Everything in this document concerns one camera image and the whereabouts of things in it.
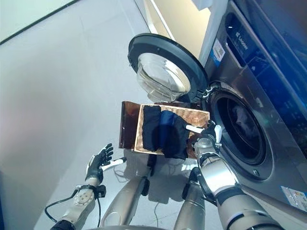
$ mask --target door hinge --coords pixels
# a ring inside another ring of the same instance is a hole
[[[211,93],[213,93],[215,90],[219,89],[220,86],[218,83],[214,83],[214,84],[211,84],[206,90],[205,92],[203,93],[203,96],[202,98],[203,99],[207,99]]]

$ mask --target black cloth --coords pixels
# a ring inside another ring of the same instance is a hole
[[[157,151],[159,148],[159,122],[161,107],[145,105],[143,108],[143,148]]]
[[[159,146],[164,149],[167,137],[174,126],[175,119],[178,117],[177,114],[164,110],[161,112],[160,123],[159,123]]]
[[[182,117],[178,116],[174,120],[173,127],[167,135],[165,146],[162,149],[165,158],[183,159],[188,157],[187,142],[189,138],[189,125]]]

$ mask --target sticker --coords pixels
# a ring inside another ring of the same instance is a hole
[[[216,38],[213,47],[210,51],[210,57],[213,59],[215,65],[218,67],[224,57],[225,50],[223,49],[221,43]]]
[[[307,193],[281,186],[291,206],[307,212]]]

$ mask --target washing machine door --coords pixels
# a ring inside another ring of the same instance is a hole
[[[153,102],[196,102],[207,88],[201,63],[167,37],[136,35],[129,44],[128,60]]]

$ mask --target gray floor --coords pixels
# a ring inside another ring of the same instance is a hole
[[[105,172],[102,213],[146,155],[118,149],[121,101],[148,103],[127,60],[131,38],[147,32],[133,0],[83,0],[0,46],[0,197],[6,229],[48,229],[46,204],[82,184],[105,144],[126,165]],[[194,161],[159,158],[132,221],[171,229]],[[60,217],[68,204],[50,209]],[[206,229],[221,229],[207,205]],[[84,229],[97,225],[97,207]]]

